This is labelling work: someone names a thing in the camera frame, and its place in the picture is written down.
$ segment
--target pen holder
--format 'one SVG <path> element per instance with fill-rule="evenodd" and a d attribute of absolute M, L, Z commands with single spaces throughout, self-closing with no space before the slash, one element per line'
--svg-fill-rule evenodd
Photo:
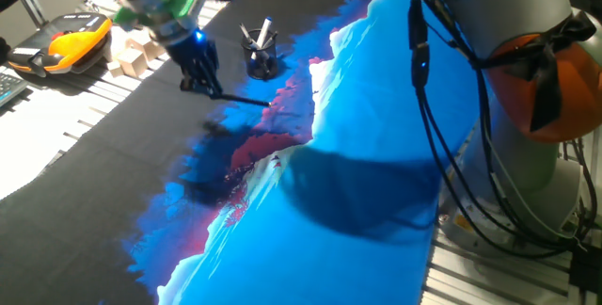
<path fill-rule="evenodd" d="M 260 33 L 260 29 L 248 31 L 249 36 L 253 40 L 257 40 Z M 278 73 L 276 36 L 274 36 L 274 32 L 268 31 L 265 40 L 267 43 L 258 50 L 254 50 L 245 38 L 241 42 L 241 46 L 243 46 L 243 51 L 245 52 L 246 73 L 255 79 L 272 79 Z"/>

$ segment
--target pen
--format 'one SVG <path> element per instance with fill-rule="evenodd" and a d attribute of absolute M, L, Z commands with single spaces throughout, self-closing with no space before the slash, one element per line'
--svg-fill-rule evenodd
<path fill-rule="evenodd" d="M 259 49 L 261 49 L 261 47 L 257 44 L 257 42 L 255 42 L 251 36 L 248 34 L 248 31 L 246 30 L 245 26 L 243 24 L 240 25 L 241 26 L 241 30 L 243 31 L 243 34 L 245 35 L 245 39 L 246 42 L 248 42 L 248 46 L 251 50 L 253 51 L 257 51 Z M 263 60 L 267 60 L 270 56 L 267 54 L 267 52 L 265 51 L 261 51 L 260 52 L 260 56 Z M 251 56 L 251 58 L 253 60 L 255 60 L 256 56 L 255 53 L 253 53 L 253 55 Z"/>
<path fill-rule="evenodd" d="M 263 43 L 265 42 L 265 38 L 267 37 L 267 32 L 270 30 L 270 25 L 272 24 L 272 18 L 267 17 L 265 18 L 265 20 L 263 21 L 263 26 L 261 27 L 261 32 L 260 32 L 260 36 L 257 38 L 257 44 L 260 46 L 260 48 L 263 47 Z M 255 54 L 253 54 L 253 56 L 251 56 L 251 58 L 253 60 L 255 60 L 257 56 Z"/>
<path fill-rule="evenodd" d="M 241 24 L 241 30 L 243 31 L 243 35 L 245 35 L 245 38 L 247 38 L 249 41 L 254 41 L 251 38 L 251 36 L 248 34 L 248 31 L 246 30 L 246 28 L 243 24 Z"/>
<path fill-rule="evenodd" d="M 272 33 L 272 35 L 270 36 L 270 38 L 268 38 L 268 39 L 265 41 L 265 43 L 264 43 L 263 45 L 269 45 L 269 44 L 270 44 L 270 42 L 271 42 L 272 40 L 274 40 L 274 38 L 275 38 L 277 35 L 278 35 L 278 31 L 276 31 L 276 32 Z"/>

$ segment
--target blue projected light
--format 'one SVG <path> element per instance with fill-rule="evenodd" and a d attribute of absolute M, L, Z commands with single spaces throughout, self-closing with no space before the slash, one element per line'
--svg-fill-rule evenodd
<path fill-rule="evenodd" d="M 200 31 L 196 32 L 196 36 L 197 36 L 197 41 L 202 41 L 205 39 L 205 35 Z"/>

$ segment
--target wooden block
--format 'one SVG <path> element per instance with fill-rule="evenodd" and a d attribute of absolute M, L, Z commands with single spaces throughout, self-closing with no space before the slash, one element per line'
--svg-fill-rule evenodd
<path fill-rule="evenodd" d="M 119 64 L 125 75 L 137 78 L 149 67 L 142 51 L 127 49 L 119 55 Z"/>
<path fill-rule="evenodd" d="M 134 48 L 144 54 L 147 62 L 156 59 L 165 52 L 163 48 L 152 41 L 147 31 L 132 31 L 125 42 L 126 47 Z"/>
<path fill-rule="evenodd" d="M 111 27 L 111 52 L 105 55 L 107 61 L 117 61 L 119 55 L 125 50 L 125 41 L 128 34 L 119 26 Z"/>
<path fill-rule="evenodd" d="M 106 64 L 106 67 L 107 69 L 109 69 L 109 72 L 111 72 L 111 75 L 114 78 L 123 75 L 123 69 L 121 68 L 121 64 L 119 64 L 118 61 L 111 61 L 110 63 Z"/>

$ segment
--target black cable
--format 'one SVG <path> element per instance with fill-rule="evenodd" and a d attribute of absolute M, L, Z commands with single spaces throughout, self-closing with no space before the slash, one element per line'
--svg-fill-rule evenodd
<path fill-rule="evenodd" d="M 597 217 L 597 214 L 598 214 L 598 199 L 597 199 L 597 196 L 595 195 L 594 180 L 592 179 L 592 175 L 590 174 L 590 171 L 587 168 L 587 163 L 585 162 L 585 156 L 583 155 L 583 151 L 577 145 L 577 142 L 575 140 L 571 140 L 571 143 L 573 144 L 573 149 L 575 150 L 575 155 L 577 156 L 577 160 L 578 160 L 579 164 L 583 167 L 583 177 L 585 178 L 585 183 L 587 184 L 587 188 L 588 188 L 588 191 L 590 194 L 590 200 L 592 203 L 592 214 L 590 215 L 590 218 L 588 219 L 587 224 L 585 225 L 585 232 L 581 235 L 582 237 L 585 237 L 587 232 L 595 224 L 595 218 Z"/>
<path fill-rule="evenodd" d="M 512 234 L 522 240 L 525 241 L 531 241 L 533 244 L 543 247 L 544 249 L 563 249 L 563 250 L 567 250 L 570 249 L 571 245 L 565 245 L 565 246 L 561 246 L 558 245 L 557 243 L 538 243 L 538 242 L 533 242 L 533 240 L 531 240 L 530 238 L 526 237 L 524 233 L 520 233 L 517 231 L 514 231 L 508 227 L 506 227 L 505 225 L 501 224 L 497 219 L 495 219 L 487 210 L 484 209 L 484 207 L 481 205 L 481 203 L 477 200 L 477 198 L 475 197 L 474 193 L 470 190 L 468 183 L 466 181 L 466 178 L 464 177 L 464 174 L 462 174 L 460 168 L 458 167 L 457 163 L 455 162 L 455 158 L 452 154 L 452 152 L 450 151 L 450 148 L 448 147 L 445 138 L 443 137 L 441 131 L 439 130 L 436 122 L 435 122 L 435 117 L 433 116 L 433 113 L 431 111 L 431 108 L 428 104 L 426 104 L 425 106 L 425 111 L 427 113 L 427 116 L 431 122 L 431 124 L 433 125 L 433 129 L 435 130 L 435 133 L 439 139 L 439 143 L 441 144 L 441 146 L 443 147 L 443 150 L 445 152 L 445 154 L 448 157 L 448 160 L 450 161 L 451 167 L 453 168 L 454 172 L 456 173 L 456 176 L 458 177 L 458 180 L 460 181 L 460 183 L 462 184 L 462 187 L 465 189 L 465 191 L 467 192 L 468 197 L 470 198 L 470 201 L 475 205 L 475 207 L 477 208 L 477 210 L 479 210 L 479 212 L 481 212 L 489 221 L 491 221 L 492 223 L 494 223 L 497 227 L 499 227 L 500 229 L 502 229 L 503 231 Z"/>
<path fill-rule="evenodd" d="M 436 4 L 434 4 L 434 0 L 423 0 L 427 6 L 431 9 L 431 11 L 435 14 L 435 16 L 438 18 L 438 20 L 444 24 L 444 26 L 448 29 L 448 31 L 454 36 L 454 41 L 455 41 L 455 45 L 452 45 L 450 42 L 445 41 L 442 36 L 434 29 L 432 28 L 430 25 L 429 27 L 434 30 L 436 32 L 436 34 L 446 43 L 448 43 L 448 45 L 450 45 L 453 48 L 457 48 L 459 49 L 461 52 L 463 52 L 465 55 L 469 55 L 471 57 L 472 63 L 473 65 L 476 63 L 476 56 L 474 54 L 472 54 L 472 52 L 470 51 L 470 49 L 468 48 L 468 46 L 464 43 L 464 40 L 461 38 L 461 35 L 459 33 L 459 31 L 457 30 L 457 28 L 454 26 L 450 26 L 449 24 L 446 24 L 446 22 L 449 21 L 450 15 L 449 13 L 441 13 L 440 9 L 443 10 L 444 7 L 442 4 L 439 5 L 439 7 L 436 6 Z M 497 187 L 495 185 L 495 182 L 493 181 L 493 177 L 491 176 L 491 173 L 493 172 L 493 166 L 491 165 L 491 148 L 490 148 L 490 144 L 488 139 L 491 138 L 491 120 L 490 120 L 490 112 L 489 112 L 489 103 L 488 103 L 488 96 L 486 94 L 486 86 L 484 85 L 484 79 L 483 79 L 483 74 L 481 73 L 480 70 L 478 70 L 478 77 L 479 77 L 479 86 L 480 86 L 480 107 L 481 107 L 481 130 L 482 130 L 482 135 L 483 135 L 483 149 L 485 151 L 485 156 L 486 156 L 486 160 L 487 160 L 487 166 L 488 166 L 488 171 L 489 171 L 489 180 L 490 183 L 492 185 L 492 188 L 494 189 L 494 192 L 496 194 L 496 198 L 498 199 L 499 202 L 499 207 L 502 209 L 502 211 L 506 214 L 506 216 L 515 224 L 515 226 L 521 230 L 522 232 L 526 233 L 526 234 L 530 234 L 531 236 L 535 237 L 535 239 L 530 238 L 530 237 L 526 237 L 524 234 L 519 234 L 519 233 L 513 233 L 514 235 L 516 235 L 517 237 L 532 242 L 533 244 L 540 246 L 540 247 L 546 247 L 546 248 L 558 248 L 560 249 L 560 251 L 564 251 L 566 249 L 570 249 L 570 245 L 560 245 L 560 243 L 558 242 L 551 242 L 548 241 L 544 238 L 542 238 L 538 233 L 535 233 L 533 231 L 531 231 L 531 229 L 527 228 L 526 225 L 521 224 L 518 216 L 515 214 L 514 210 L 512 209 L 512 207 L 510 209 L 508 209 L 506 207 L 507 202 L 504 201 L 501 197 L 501 195 L 499 194 L 499 191 L 497 191 Z M 455 161 L 454 158 L 451 156 L 451 158 L 449 158 L 450 161 L 452 162 L 452 165 L 454 166 Z M 459 171 L 459 169 L 457 169 L 457 166 L 454 168 L 456 170 L 456 173 L 458 173 L 458 176 L 461 177 L 461 172 Z M 442 174 L 447 177 L 445 170 L 442 171 Z M 469 194 L 469 196 L 471 195 L 469 189 L 467 188 L 467 185 L 465 186 L 465 189 L 467 190 L 467 193 Z M 480 208 L 479 206 L 481 206 L 478 202 L 475 202 L 475 206 L 477 206 L 477 208 Z M 480 210 L 482 211 L 482 213 L 490 218 L 491 215 L 489 215 L 486 211 L 484 212 L 484 210 Z M 506 232 L 511 233 L 512 230 L 506 228 L 505 226 L 501 225 L 501 224 L 496 224 L 498 225 L 500 228 L 502 228 L 503 230 L 505 230 Z"/>
<path fill-rule="evenodd" d="M 426 93 L 424 92 L 423 89 L 417 88 L 416 95 L 418 97 L 419 106 L 420 106 L 420 114 L 422 116 L 422 122 L 424 123 L 424 130 L 426 131 L 426 137 L 429 142 L 429 147 L 431 148 L 431 152 L 433 153 L 433 158 L 435 159 L 436 165 L 439 168 L 439 171 L 441 172 L 445 186 L 450 191 L 451 197 L 453 198 L 456 205 L 460 209 L 462 216 L 467 220 L 468 224 L 472 227 L 472 229 L 475 231 L 475 233 L 477 233 L 487 244 L 489 244 L 493 248 L 498 249 L 506 254 L 509 254 L 509 255 L 512 255 L 515 257 L 519 257 L 519 258 L 544 259 L 544 258 L 553 257 L 555 255 L 566 252 L 566 250 L 558 249 L 558 250 L 553 250 L 551 252 L 541 253 L 541 254 L 516 253 L 512 250 L 506 249 L 506 248 L 501 247 L 500 245 L 496 244 L 493 240 L 489 239 L 487 237 L 487 235 L 481 231 L 481 229 L 479 229 L 477 227 L 474 220 L 472 220 L 472 218 L 468 214 L 467 210 L 464 208 L 464 205 L 462 204 L 462 202 L 460 202 L 459 197 L 457 196 L 455 190 L 453 189 L 452 182 L 450 181 L 450 178 L 448 177 L 447 172 L 445 171 L 443 164 L 441 163 L 441 160 L 439 159 L 439 156 L 436 152 L 436 146 L 435 146 L 435 143 L 433 140 L 433 134 L 431 132 L 429 119 L 427 117 L 427 111 L 430 111 L 430 106 L 426 99 Z M 436 127 L 436 123 L 434 122 L 434 120 L 431 120 L 430 123 L 433 124 L 434 129 L 438 129 L 438 127 Z"/>
<path fill-rule="evenodd" d="M 478 71 L 477 74 L 481 78 L 480 83 L 482 84 L 480 86 L 480 106 L 482 109 L 481 123 L 484 126 L 484 129 L 482 128 L 482 135 L 484 136 L 485 135 L 484 132 L 486 132 L 489 135 L 489 138 L 491 138 L 491 136 L 490 136 L 491 135 L 491 120 L 490 120 L 488 97 L 486 94 L 486 86 L 484 85 L 483 74 L 480 72 L 480 70 L 478 70 L 478 66 L 475 66 L 475 64 L 478 63 L 478 59 L 474 55 L 474 53 L 472 53 L 470 51 L 468 46 L 464 43 L 464 40 L 462 39 L 459 30 L 455 27 L 455 24 L 453 26 L 446 24 L 446 22 L 450 21 L 451 19 L 447 19 L 448 17 L 450 17 L 449 13 L 446 12 L 444 14 L 441 12 L 441 10 L 444 10 L 443 3 L 440 2 L 440 0 L 423 0 L 423 1 L 427 4 L 427 6 L 431 9 L 431 11 L 435 14 L 437 19 L 448 29 L 448 32 L 450 32 L 450 34 L 452 34 L 454 36 L 454 41 L 456 41 L 456 43 L 455 43 L 455 45 L 453 45 L 453 44 L 450 44 L 449 42 L 446 42 L 445 40 L 444 41 L 446 43 L 448 43 L 448 45 L 450 45 L 450 47 L 456 48 L 459 51 L 463 52 L 465 55 L 468 55 L 469 59 L 471 59 L 471 62 L 473 63 L 473 67 L 475 67 Z M 511 205 L 502 200 L 502 197 L 499 194 L 499 191 L 497 190 L 497 186 L 495 185 L 495 182 L 493 181 L 493 178 L 491 176 L 491 173 L 493 172 L 493 166 L 491 165 L 491 155 L 490 155 L 491 149 L 490 149 L 490 145 L 489 145 L 488 141 L 486 144 L 483 144 L 483 149 L 485 150 L 485 155 L 488 157 L 487 158 L 487 166 L 488 166 L 488 170 L 490 173 L 488 178 L 489 178 L 490 184 L 492 185 L 492 188 L 494 190 L 494 194 L 496 194 L 496 198 L 499 200 L 500 208 L 502 208 L 502 211 L 504 211 L 504 214 L 506 214 L 506 216 L 513 222 L 513 224 L 519 230 L 521 230 L 528 236 L 534 237 L 534 238 L 530 238 L 530 237 L 525 237 L 523 235 L 523 238 L 527 239 L 527 241 L 530 241 L 533 244 L 536 244 L 539 246 L 543 246 L 542 244 L 544 244 L 546 247 L 558 245 L 558 243 L 556 243 L 556 242 L 551 242 L 549 240 L 542 238 L 538 233 L 531 231 L 531 229 L 529 229 L 526 225 L 521 224 L 520 219 L 515 214 L 515 211 L 514 211 L 514 209 L 512 209 Z"/>
<path fill-rule="evenodd" d="M 482 92 L 480 91 L 480 106 L 482 109 L 482 121 L 481 121 L 481 125 L 484 125 L 485 127 L 485 131 L 488 131 L 487 134 L 490 134 L 490 119 L 489 119 L 489 109 L 488 109 L 488 102 L 487 104 L 483 104 L 483 99 L 487 99 L 488 97 L 482 94 Z M 486 155 L 486 159 L 487 159 L 487 163 L 490 164 L 491 163 L 491 155 L 490 155 L 490 149 L 489 151 L 485 151 L 485 153 L 488 153 L 488 155 Z M 455 165 L 455 162 L 453 160 L 453 158 L 450 158 L 451 163 L 453 165 Z M 523 234 L 523 233 L 518 233 L 515 232 L 509 228 L 507 228 L 506 226 L 504 226 L 503 224 L 499 223 L 493 216 L 491 216 L 491 214 L 489 214 L 486 210 L 484 210 L 484 208 L 481 206 L 481 204 L 476 200 L 476 198 L 474 198 L 474 194 L 470 191 L 470 188 L 467 185 L 466 180 L 464 179 L 462 173 L 459 171 L 459 169 L 457 169 L 457 166 L 455 168 L 455 170 L 458 173 L 458 178 L 460 179 L 460 182 L 462 183 L 463 188 L 467 191 L 468 195 L 471 197 L 473 203 L 475 204 L 475 206 L 479 209 L 479 211 L 481 211 L 483 213 L 483 215 L 485 217 L 487 217 L 487 219 L 489 219 L 490 221 L 492 221 L 495 225 L 497 225 L 498 227 L 500 227 L 501 229 L 503 229 L 505 232 L 507 233 L 511 233 L 513 235 L 516 235 L 517 237 L 527 241 L 527 242 L 532 242 L 533 244 L 546 248 L 546 249 L 567 249 L 568 246 L 567 245 L 559 245 L 559 243 L 557 242 L 551 242 L 548 241 L 544 238 L 542 238 L 540 235 L 538 235 L 537 233 L 534 233 L 532 231 L 529 231 L 529 229 L 526 229 L 526 227 L 521 226 L 521 224 L 519 223 L 519 221 L 517 220 L 517 217 L 514 214 L 514 210 L 510 211 L 508 210 L 504 204 L 504 202 L 501 200 L 501 196 L 499 194 L 499 192 L 497 191 L 497 187 L 495 186 L 495 182 L 493 182 L 493 177 L 491 176 L 491 172 L 489 174 L 489 180 L 490 183 L 492 184 L 492 188 L 494 189 L 494 193 L 496 194 L 496 197 L 499 201 L 500 204 L 500 208 L 502 209 L 502 211 L 504 211 L 504 214 L 506 214 L 506 216 L 509 218 L 509 220 L 511 220 L 511 222 L 513 223 L 513 225 L 515 225 L 515 227 L 519 230 L 521 230 L 522 232 L 526 233 L 527 235 Z"/>

